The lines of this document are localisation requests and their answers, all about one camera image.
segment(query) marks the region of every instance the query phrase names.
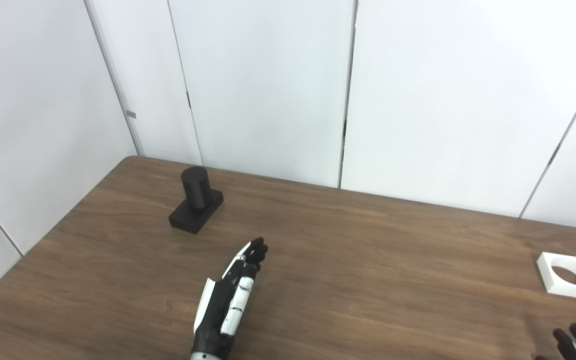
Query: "prosthetic hand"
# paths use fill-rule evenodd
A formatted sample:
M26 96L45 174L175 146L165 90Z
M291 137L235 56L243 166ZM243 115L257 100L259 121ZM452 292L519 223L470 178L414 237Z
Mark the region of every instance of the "prosthetic hand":
M206 280L194 319L190 360L228 359L255 276L267 251L263 237L258 237L235 255L221 280Z
M557 340L557 350L565 360L576 360L576 323L570 325L570 333L574 337L574 340L568 336L568 334L561 330L560 328L556 328L553 331L553 335ZM539 355L535 360L546 360L545 357Z

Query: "table surface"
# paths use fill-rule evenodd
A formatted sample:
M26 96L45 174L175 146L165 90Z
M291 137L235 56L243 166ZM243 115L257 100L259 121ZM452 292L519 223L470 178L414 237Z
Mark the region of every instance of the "table surface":
M576 228L208 169L224 204L192 235L186 167L127 158L0 280L0 360L187 359L206 278L259 236L231 360L555 360L576 322L535 265Z

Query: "black rectangular base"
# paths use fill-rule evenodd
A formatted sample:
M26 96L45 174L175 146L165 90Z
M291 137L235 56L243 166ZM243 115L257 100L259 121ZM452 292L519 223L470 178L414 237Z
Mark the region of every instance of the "black rectangular base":
M194 209L188 206L187 200L183 200L168 217L170 226L188 233L197 234L204 227L204 224L215 213L224 202L224 193L219 190L211 189L212 202L205 209Z

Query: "white 3d-printed part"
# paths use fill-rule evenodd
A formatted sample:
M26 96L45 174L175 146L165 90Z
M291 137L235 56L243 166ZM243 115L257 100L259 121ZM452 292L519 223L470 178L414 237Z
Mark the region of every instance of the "white 3d-printed part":
M576 256L559 253L542 252L537 259L543 284L549 294L576 297L576 284L572 284L555 273L553 267L559 267L576 275Z

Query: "circular hole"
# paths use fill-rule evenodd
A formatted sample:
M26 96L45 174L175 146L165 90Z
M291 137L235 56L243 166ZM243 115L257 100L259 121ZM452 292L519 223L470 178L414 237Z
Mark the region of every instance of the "circular hole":
M556 257L555 259L552 260L552 262L550 264L552 266L553 271L555 271L556 268L562 268L559 270L560 272L562 272L562 271L571 272L576 278L576 259L572 259L569 257ZM558 273L557 271L555 271L555 273L560 278L562 277L562 276L560 276L560 273Z
M569 269L560 268L559 266L553 266L552 271L555 272L563 280L576 285L576 275Z

